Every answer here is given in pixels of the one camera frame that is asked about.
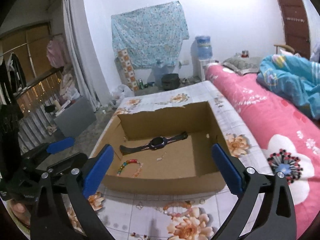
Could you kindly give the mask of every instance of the watch face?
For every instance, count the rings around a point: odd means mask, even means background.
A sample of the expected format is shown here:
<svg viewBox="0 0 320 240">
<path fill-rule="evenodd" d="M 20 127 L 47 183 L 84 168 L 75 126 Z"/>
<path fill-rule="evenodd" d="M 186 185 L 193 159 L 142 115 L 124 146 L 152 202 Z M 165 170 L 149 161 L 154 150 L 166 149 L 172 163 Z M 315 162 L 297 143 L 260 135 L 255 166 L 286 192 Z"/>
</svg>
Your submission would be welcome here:
<svg viewBox="0 0 320 240">
<path fill-rule="evenodd" d="M 151 145 L 152 146 L 157 146 L 157 145 L 161 145 L 164 143 L 164 140 L 162 137 L 156 137 L 154 139 L 151 140 Z"/>
</svg>

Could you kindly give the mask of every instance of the clothes rod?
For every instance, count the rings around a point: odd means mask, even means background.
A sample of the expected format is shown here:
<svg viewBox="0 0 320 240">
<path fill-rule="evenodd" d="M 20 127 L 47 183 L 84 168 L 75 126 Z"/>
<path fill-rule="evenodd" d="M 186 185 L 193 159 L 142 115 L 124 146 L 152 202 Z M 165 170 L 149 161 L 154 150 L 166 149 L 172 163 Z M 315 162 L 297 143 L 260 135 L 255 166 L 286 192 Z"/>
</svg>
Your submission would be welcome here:
<svg viewBox="0 0 320 240">
<path fill-rule="evenodd" d="M 44 38 L 47 38 L 47 37 L 51 37 L 51 38 L 52 38 L 52 37 L 59 36 L 59 35 L 63 35 L 63 33 L 58 33 L 58 34 L 55 34 L 55 35 L 48 35 L 48 36 L 44 36 L 44 37 L 41 37 L 41 38 L 39 38 L 39 39 L 37 39 L 37 40 L 35 40 L 35 41 L 39 41 L 39 40 L 44 39 Z M 13 48 L 13 49 L 9 49 L 9 50 L 8 50 L 8 51 L 6 51 L 4 54 L 0 55 L 0 57 L 2 57 L 3 55 L 5 55 L 5 54 L 7 54 L 7 53 L 9 53 L 9 52 L 11 52 L 11 51 L 13 51 L 13 50 L 17 49 L 17 48 L 20 48 L 20 47 L 22 47 L 22 46 L 24 46 L 24 45 L 27 45 L 27 44 L 33 43 L 33 42 L 35 42 L 35 41 L 26 42 L 26 43 L 21 44 L 21 45 L 19 45 L 19 46 L 15 47 L 15 48 Z"/>
</svg>

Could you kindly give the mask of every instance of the electrical outlet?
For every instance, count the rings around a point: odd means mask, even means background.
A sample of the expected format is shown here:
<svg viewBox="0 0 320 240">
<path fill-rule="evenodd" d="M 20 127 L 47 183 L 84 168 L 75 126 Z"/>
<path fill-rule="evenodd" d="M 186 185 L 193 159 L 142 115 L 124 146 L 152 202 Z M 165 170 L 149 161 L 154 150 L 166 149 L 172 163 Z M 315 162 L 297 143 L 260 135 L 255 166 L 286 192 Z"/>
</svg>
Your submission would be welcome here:
<svg viewBox="0 0 320 240">
<path fill-rule="evenodd" d="M 189 65 L 189 60 L 186 59 L 186 60 L 182 61 L 181 64 L 182 64 L 183 66 Z"/>
</svg>

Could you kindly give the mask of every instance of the pink bedsheet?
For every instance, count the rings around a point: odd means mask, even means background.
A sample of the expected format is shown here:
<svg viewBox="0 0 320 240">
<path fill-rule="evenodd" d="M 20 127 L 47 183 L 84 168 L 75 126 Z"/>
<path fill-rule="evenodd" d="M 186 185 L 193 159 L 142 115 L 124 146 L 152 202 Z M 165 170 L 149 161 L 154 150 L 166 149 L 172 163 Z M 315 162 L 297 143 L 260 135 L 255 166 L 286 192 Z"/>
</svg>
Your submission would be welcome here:
<svg viewBox="0 0 320 240">
<path fill-rule="evenodd" d="M 298 239 L 320 210 L 320 130 L 290 102 L 257 84 L 256 74 L 241 77 L 213 65 L 208 67 L 206 79 L 233 105 L 265 157 L 276 153 L 269 164 L 273 165 L 278 158 L 278 168 L 286 172 L 295 205 Z M 285 161 L 279 161 L 280 149 L 286 150 L 281 152 L 284 160 L 296 160 L 289 170 Z"/>
</svg>

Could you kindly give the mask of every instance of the blue gripper pad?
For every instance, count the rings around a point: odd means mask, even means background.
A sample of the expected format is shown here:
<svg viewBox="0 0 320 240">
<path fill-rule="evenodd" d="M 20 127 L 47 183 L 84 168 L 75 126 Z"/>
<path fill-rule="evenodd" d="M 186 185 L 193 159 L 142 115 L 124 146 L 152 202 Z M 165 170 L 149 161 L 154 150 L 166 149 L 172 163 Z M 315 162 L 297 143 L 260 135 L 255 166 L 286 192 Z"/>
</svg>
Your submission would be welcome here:
<svg viewBox="0 0 320 240">
<path fill-rule="evenodd" d="M 108 144 L 105 145 L 97 157 L 99 157 L 98 160 L 84 179 L 82 195 L 86 199 L 97 192 L 104 175 L 113 161 L 113 148 Z"/>
<path fill-rule="evenodd" d="M 241 176 L 219 144 L 212 146 L 211 156 L 230 192 L 237 196 L 241 195 L 243 193 Z"/>
<path fill-rule="evenodd" d="M 72 137 L 67 137 L 61 141 L 50 143 L 47 147 L 47 153 L 56 154 L 61 152 L 75 144 L 75 140 Z"/>
</svg>

